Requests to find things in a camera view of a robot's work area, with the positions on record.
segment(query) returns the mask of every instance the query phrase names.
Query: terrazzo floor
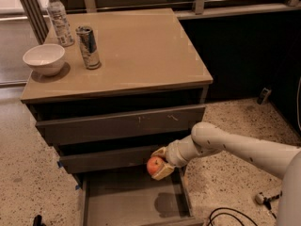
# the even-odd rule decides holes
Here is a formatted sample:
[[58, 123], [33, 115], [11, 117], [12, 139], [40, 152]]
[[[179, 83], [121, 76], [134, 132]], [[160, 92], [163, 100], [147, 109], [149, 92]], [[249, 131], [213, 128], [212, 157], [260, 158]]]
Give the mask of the terrazzo floor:
[[[35, 128], [35, 120], [19, 98], [23, 88], [0, 89], [0, 225], [32, 225], [41, 214], [47, 226], [78, 226], [81, 189], [63, 169], [58, 156]], [[300, 137], [271, 104], [256, 99], [206, 104], [204, 121], [243, 136], [300, 145]], [[194, 159], [185, 174], [194, 214], [206, 218], [217, 207], [240, 210], [258, 225], [275, 225], [275, 219], [254, 196], [261, 191], [280, 191], [281, 181], [222, 152]], [[277, 201], [272, 203], [277, 213]], [[252, 225], [244, 220], [245, 225]], [[238, 225], [227, 216], [214, 225]]]

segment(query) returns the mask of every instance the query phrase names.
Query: cabinet top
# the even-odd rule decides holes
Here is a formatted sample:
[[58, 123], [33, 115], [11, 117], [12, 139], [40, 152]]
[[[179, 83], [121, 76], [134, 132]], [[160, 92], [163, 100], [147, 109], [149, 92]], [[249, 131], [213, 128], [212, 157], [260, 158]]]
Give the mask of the cabinet top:
[[[102, 66], [87, 70], [77, 42], [53, 77], [31, 73], [24, 103], [185, 89], [213, 79], [169, 8], [68, 15], [71, 32], [93, 28]], [[50, 29], [45, 43], [57, 43]]]

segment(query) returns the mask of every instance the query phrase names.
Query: red apple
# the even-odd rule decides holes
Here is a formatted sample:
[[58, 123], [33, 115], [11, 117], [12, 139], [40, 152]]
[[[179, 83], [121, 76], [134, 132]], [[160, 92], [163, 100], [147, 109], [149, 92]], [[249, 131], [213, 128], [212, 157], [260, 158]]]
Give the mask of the red apple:
[[164, 163], [164, 160], [159, 156], [153, 156], [149, 159], [147, 163], [148, 173], [152, 176], [154, 173], [161, 168], [161, 165]]

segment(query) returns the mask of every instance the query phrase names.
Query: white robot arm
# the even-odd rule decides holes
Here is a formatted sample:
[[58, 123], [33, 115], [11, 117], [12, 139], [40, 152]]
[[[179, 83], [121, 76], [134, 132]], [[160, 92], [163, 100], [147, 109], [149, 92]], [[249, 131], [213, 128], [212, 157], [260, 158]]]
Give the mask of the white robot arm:
[[300, 225], [301, 148], [292, 145], [234, 135], [208, 122], [200, 122], [193, 127], [191, 136], [173, 141], [152, 154], [167, 161], [152, 178], [160, 180], [193, 158], [223, 150], [282, 179], [277, 226]]

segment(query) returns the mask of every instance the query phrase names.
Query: black cable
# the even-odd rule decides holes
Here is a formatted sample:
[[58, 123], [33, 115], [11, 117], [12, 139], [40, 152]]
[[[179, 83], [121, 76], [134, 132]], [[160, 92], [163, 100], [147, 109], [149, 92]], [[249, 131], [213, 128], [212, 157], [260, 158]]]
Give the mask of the black cable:
[[242, 226], [245, 226], [244, 223], [243, 223], [240, 219], [238, 219], [236, 216], [234, 216], [234, 215], [232, 215], [232, 214], [229, 214], [229, 213], [219, 213], [219, 214], [215, 215], [213, 218], [210, 218], [210, 221], [209, 221], [209, 223], [207, 224], [207, 226], [209, 226], [210, 224], [213, 226], [213, 221], [214, 221], [214, 219], [215, 219], [216, 217], [220, 216], [220, 215], [228, 215], [228, 216], [231, 216], [231, 217], [235, 218]]
[[230, 211], [236, 212], [236, 213], [238, 213], [238, 214], [244, 216], [245, 218], [249, 219], [255, 226], [258, 226], [257, 223], [256, 223], [252, 218], [250, 218], [248, 215], [246, 215], [246, 214], [244, 214], [244, 213], [242, 213], [242, 212], [240, 212], [240, 211], [238, 211], [238, 210], [236, 210], [236, 209], [228, 208], [228, 207], [219, 207], [219, 208], [214, 209], [213, 212], [209, 215], [209, 221], [210, 221], [210, 222], [212, 222], [212, 216], [213, 216], [213, 214], [214, 214], [216, 211], [218, 211], [218, 210], [230, 210]]
[[274, 219], [277, 219], [276, 214], [274, 214], [273, 211], [272, 211], [272, 205], [270, 203], [271, 200], [270, 199], [264, 200], [263, 205], [267, 208], [267, 210], [270, 211], [270, 213], [272, 214], [272, 216], [274, 217]]

